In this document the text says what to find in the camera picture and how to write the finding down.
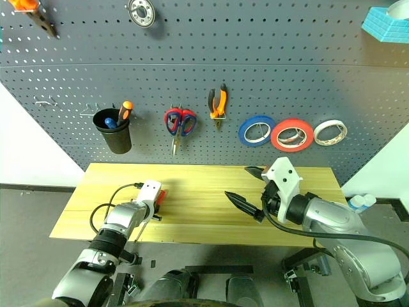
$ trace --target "table top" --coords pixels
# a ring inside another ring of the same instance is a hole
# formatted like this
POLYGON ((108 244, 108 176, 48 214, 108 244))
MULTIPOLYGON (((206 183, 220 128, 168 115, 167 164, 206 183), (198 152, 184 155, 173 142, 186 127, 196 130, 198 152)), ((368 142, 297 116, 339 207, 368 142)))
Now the table top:
MULTIPOLYGON (((301 193, 346 204, 345 197, 330 168, 295 168, 303 178, 301 193)), ((242 195, 261 208, 261 190, 265 183, 246 172, 243 166, 180 164, 109 164, 92 163, 73 192, 50 237, 91 240, 95 233, 89 215, 101 203, 107 203, 121 185, 144 182, 162 183, 167 191, 158 215, 162 221, 150 221, 139 238, 143 242, 181 242, 202 244, 244 244, 258 246, 311 247, 312 238, 282 232, 264 220, 258 224, 238 210, 224 191, 242 195)), ((136 198, 135 187, 122 189, 113 204, 136 198)), ((105 209, 94 216, 96 228, 104 219, 105 209)), ((286 226, 300 229, 292 223, 286 226)), ((136 238, 136 228, 130 238, 136 238)))

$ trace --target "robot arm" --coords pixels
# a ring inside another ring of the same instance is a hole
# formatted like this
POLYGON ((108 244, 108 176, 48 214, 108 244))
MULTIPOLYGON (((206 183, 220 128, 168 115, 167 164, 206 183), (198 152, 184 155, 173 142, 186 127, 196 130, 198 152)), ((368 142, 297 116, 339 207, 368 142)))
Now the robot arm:
POLYGON ((263 210, 247 203, 242 196, 226 192, 236 207, 260 223, 265 217, 281 230, 316 237, 334 256, 351 290, 360 300, 384 303, 404 296, 406 285, 392 248, 365 239, 351 240, 351 235, 371 235, 356 212, 311 193, 299 194, 298 185, 302 178, 287 157, 278 158, 266 169, 249 167, 246 170, 267 183, 261 197, 263 210), (277 216, 282 223, 288 219, 301 224, 303 231, 289 231, 274 221, 270 214, 277 216))
POLYGON ((160 182, 148 180, 135 201, 113 208, 91 244, 55 288, 53 299, 59 299, 69 307, 103 305, 112 291, 111 276, 122 254, 127 253, 124 247, 132 231, 141 223, 146 226, 153 217, 160 186, 160 182))

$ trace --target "red object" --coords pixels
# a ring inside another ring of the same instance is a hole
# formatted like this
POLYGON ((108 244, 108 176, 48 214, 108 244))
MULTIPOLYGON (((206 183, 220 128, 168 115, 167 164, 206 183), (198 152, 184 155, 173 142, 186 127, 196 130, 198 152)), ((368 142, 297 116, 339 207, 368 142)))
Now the red object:
POLYGON ((276 149, 283 152, 299 152, 306 149, 314 140, 313 128, 305 121, 296 118, 289 118, 276 125, 271 132, 271 143, 276 149), (287 129, 299 129, 304 132, 304 138, 300 138, 297 144, 289 145, 279 142, 278 138, 281 132, 287 129))
POLYGON ((158 196, 158 199, 156 200, 156 205, 160 205, 160 203, 162 203, 162 200, 164 200, 165 196, 166 196, 166 191, 160 190, 160 194, 158 196))
POLYGON ((179 107, 167 110, 164 115, 166 128, 173 136, 178 132, 179 126, 181 126, 181 135, 187 136, 196 126, 196 121, 196 114, 191 110, 180 109, 179 107))
POLYGON ((173 107, 172 109, 169 109, 166 111, 164 115, 164 122, 165 122, 165 125, 168 131, 171 134, 174 135, 176 131, 178 130, 179 124, 181 122, 181 117, 182 117, 182 110, 179 109, 178 107, 173 107))

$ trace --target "blue tape roll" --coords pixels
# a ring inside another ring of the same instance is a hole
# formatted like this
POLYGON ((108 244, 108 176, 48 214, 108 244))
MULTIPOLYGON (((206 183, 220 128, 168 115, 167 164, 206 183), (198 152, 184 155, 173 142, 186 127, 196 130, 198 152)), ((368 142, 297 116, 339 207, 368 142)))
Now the blue tape roll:
POLYGON ((275 122, 273 121, 272 118, 264 115, 257 115, 252 118, 249 118, 248 120, 242 123, 240 129, 238 129, 238 138, 240 139, 240 142, 242 142, 244 145, 250 147, 257 147, 270 141, 271 131, 273 131, 274 127, 275 122), (269 126, 269 130, 267 131, 267 133, 264 136, 261 136, 259 139, 255 140, 247 139, 245 137, 245 133, 250 129, 250 127, 257 125, 258 123, 269 126))

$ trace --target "white wall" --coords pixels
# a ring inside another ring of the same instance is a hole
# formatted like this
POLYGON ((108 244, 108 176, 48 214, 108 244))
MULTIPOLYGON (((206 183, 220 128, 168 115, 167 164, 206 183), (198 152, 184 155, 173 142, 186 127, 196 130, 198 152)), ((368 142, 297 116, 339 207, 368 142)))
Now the white wall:
POLYGON ((0 109, 0 183, 76 186, 84 172, 1 83, 0 109))
POLYGON ((346 196, 401 198, 409 211, 409 124, 342 187, 346 196))

